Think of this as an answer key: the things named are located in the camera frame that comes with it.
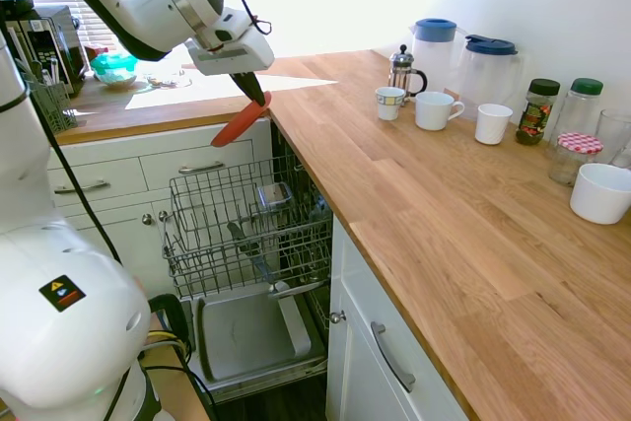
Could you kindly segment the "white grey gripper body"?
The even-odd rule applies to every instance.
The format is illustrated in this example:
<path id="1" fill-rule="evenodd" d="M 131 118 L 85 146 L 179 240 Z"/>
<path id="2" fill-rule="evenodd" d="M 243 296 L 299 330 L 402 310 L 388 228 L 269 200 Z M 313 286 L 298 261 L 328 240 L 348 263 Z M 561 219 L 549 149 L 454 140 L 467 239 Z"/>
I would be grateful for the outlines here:
<path id="1" fill-rule="evenodd" d="M 224 43 L 216 51 L 204 49 L 196 38 L 184 44 L 194 66 L 205 76 L 267 70 L 274 62 L 265 36 L 255 28 L 248 28 L 240 38 Z"/>

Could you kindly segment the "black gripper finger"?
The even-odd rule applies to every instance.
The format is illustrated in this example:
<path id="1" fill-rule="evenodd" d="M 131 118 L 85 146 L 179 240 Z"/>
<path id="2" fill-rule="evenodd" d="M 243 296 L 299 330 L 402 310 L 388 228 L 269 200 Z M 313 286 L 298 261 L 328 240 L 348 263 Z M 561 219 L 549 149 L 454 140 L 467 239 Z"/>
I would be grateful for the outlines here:
<path id="1" fill-rule="evenodd" d="M 253 102 L 258 105 L 265 104 L 264 93 L 253 72 L 235 73 L 230 75 L 237 87 Z"/>

